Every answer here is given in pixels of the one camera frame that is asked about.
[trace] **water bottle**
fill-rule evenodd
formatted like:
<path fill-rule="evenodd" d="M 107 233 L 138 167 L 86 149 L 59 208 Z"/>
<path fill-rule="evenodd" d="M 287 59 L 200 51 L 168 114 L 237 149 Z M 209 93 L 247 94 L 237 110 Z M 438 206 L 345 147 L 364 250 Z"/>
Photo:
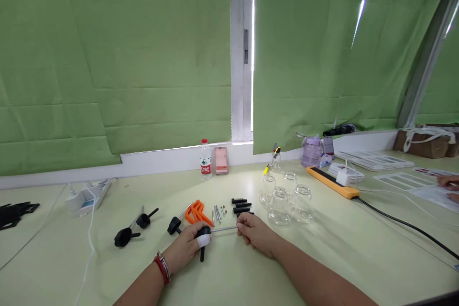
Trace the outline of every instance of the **water bottle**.
<path fill-rule="evenodd" d="M 212 151 L 207 144 L 207 139 L 201 140 L 201 176 L 203 179 L 212 178 Z"/>
<path fill-rule="evenodd" d="M 322 142 L 318 135 L 314 137 L 306 137 L 303 140 L 303 158 L 301 165 L 304 167 L 320 166 L 320 157 L 322 156 Z"/>

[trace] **green curtain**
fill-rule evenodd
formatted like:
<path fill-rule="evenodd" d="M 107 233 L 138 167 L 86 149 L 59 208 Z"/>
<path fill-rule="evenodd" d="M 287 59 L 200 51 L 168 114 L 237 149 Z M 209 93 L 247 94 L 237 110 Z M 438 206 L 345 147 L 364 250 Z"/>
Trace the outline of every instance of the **green curtain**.
<path fill-rule="evenodd" d="M 112 153 L 231 139 L 230 0 L 70 0 Z"/>
<path fill-rule="evenodd" d="M 254 153 L 299 131 L 395 127 L 440 0 L 255 0 Z"/>
<path fill-rule="evenodd" d="M 0 26 L 0 175 L 230 140 L 230 0 L 0 0 Z"/>
<path fill-rule="evenodd" d="M 0 0 L 0 175 L 119 164 L 69 0 Z"/>
<path fill-rule="evenodd" d="M 432 71 L 430 82 L 421 108 L 416 117 L 417 124 L 459 123 L 459 21 L 455 22 L 445 38 Z"/>

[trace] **bottle label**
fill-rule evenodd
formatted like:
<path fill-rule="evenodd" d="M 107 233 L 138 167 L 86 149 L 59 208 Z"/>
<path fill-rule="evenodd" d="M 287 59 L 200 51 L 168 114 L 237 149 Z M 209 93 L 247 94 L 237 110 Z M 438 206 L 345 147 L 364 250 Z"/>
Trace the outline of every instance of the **bottle label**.
<path fill-rule="evenodd" d="M 212 158 L 201 159 L 201 173 L 203 175 L 212 173 Z"/>

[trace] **hand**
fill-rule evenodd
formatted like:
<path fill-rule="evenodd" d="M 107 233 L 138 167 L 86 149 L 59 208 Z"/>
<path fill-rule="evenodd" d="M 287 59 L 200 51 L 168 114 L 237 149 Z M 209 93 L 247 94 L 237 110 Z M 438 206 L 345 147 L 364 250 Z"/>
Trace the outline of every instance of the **hand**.
<path fill-rule="evenodd" d="M 205 226 L 209 225 L 203 221 L 187 226 L 178 238 L 163 252 L 163 257 L 166 260 L 171 275 L 187 265 L 195 256 L 196 251 L 200 249 L 199 242 L 195 239 L 195 236 Z M 209 236 L 210 242 L 212 236 L 210 234 L 205 235 Z"/>
<path fill-rule="evenodd" d="M 449 193 L 449 194 L 447 194 L 447 196 L 451 201 L 459 203 L 459 194 Z"/>
<path fill-rule="evenodd" d="M 459 191 L 459 175 L 456 176 L 438 176 L 437 182 L 447 190 Z"/>
<path fill-rule="evenodd" d="M 274 257 L 274 249 L 283 239 L 268 227 L 258 216 L 242 213 L 238 217 L 238 236 L 243 236 L 246 245 L 252 245 Z"/>

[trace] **wristband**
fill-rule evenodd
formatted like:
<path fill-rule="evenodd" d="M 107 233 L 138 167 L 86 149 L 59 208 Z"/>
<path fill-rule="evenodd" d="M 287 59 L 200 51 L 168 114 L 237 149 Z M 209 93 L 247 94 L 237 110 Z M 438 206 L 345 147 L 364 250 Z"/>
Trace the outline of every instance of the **wristband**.
<path fill-rule="evenodd" d="M 159 251 L 156 257 L 154 258 L 153 262 L 156 262 L 156 264 L 158 265 L 159 270 L 161 271 L 161 275 L 163 275 L 164 278 L 164 284 L 168 284 L 169 282 L 171 282 L 171 276 L 169 273 L 169 268 L 167 267 L 166 260 Z"/>

